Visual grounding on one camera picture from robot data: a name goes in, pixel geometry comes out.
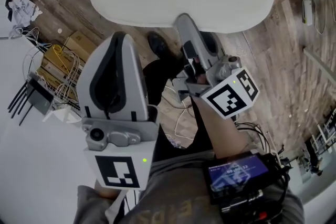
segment wooden floor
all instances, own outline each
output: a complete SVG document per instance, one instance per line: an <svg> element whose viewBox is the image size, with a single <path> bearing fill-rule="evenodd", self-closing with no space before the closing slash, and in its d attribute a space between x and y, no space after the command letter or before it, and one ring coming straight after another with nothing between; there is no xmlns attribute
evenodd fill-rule
<svg viewBox="0 0 336 224"><path fill-rule="evenodd" d="M142 66L156 59L145 38L149 30L156 30L166 38L174 52L179 50L174 29L148 29L109 22L93 9L90 0L32 1L43 11L34 26L40 28L45 41L64 42L72 32L80 30L98 45L113 32L122 30L135 39ZM324 0L316 1L318 18L322 19L318 23L322 27ZM225 51L242 58L243 65L250 70L261 90L254 107L242 114L240 120L260 124L264 132L270 132L278 149L285 144L287 151L296 150L311 134L317 134L317 123L323 123L323 113L334 104L332 96L336 97L336 89L302 53L305 45L335 68L336 26L332 23L330 4L328 10L327 29L323 35L313 26L306 27L302 23L302 0L275 0L270 14L254 28L241 33L218 34ZM174 93L167 90L164 95L174 101ZM163 128L173 136L182 110L172 108L165 101L161 102L160 109ZM184 113L177 133L193 137L195 132L194 119ZM185 138L176 140L183 145L191 142Z"/></svg>

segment yellow cable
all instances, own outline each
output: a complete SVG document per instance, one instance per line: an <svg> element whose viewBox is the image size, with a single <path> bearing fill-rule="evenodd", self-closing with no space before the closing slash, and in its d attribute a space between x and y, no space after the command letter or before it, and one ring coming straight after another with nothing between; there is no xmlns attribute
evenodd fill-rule
<svg viewBox="0 0 336 224"><path fill-rule="evenodd" d="M66 65L64 64L64 62L60 58L60 55L63 54L62 47L60 45L53 45L53 50L54 50L54 53L57 55L58 59L62 62L64 67L67 69L68 73L70 73L69 69L66 67Z"/></svg>

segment black shoe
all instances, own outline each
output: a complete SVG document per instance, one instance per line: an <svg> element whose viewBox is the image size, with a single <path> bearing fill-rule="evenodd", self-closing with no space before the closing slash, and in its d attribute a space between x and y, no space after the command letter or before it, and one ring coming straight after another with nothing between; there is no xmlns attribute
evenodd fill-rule
<svg viewBox="0 0 336 224"><path fill-rule="evenodd" d="M172 53L167 45L167 42L156 32L149 32L147 40L150 48L160 60L172 62L179 60L179 57Z"/></svg>

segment gray shirt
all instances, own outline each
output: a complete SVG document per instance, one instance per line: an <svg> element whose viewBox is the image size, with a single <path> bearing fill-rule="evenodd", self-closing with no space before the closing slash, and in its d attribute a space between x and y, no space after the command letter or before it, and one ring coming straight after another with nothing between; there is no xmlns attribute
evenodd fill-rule
<svg viewBox="0 0 336 224"><path fill-rule="evenodd" d="M210 204L201 168L212 157L212 152L203 152L153 164L138 204L119 223L223 223L218 206ZM283 190L281 183L271 185L264 189L264 197L279 200ZM74 224L113 223L106 214L113 202L92 188L79 186ZM302 202L290 190L282 206L281 223L304 223Z"/></svg>

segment display screen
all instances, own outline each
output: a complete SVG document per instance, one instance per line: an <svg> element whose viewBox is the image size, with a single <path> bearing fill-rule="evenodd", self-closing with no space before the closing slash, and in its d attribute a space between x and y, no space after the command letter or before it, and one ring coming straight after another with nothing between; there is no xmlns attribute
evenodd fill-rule
<svg viewBox="0 0 336 224"><path fill-rule="evenodd" d="M251 178L268 172L256 155L209 167L208 170L214 192L222 191L227 186L242 189Z"/></svg>

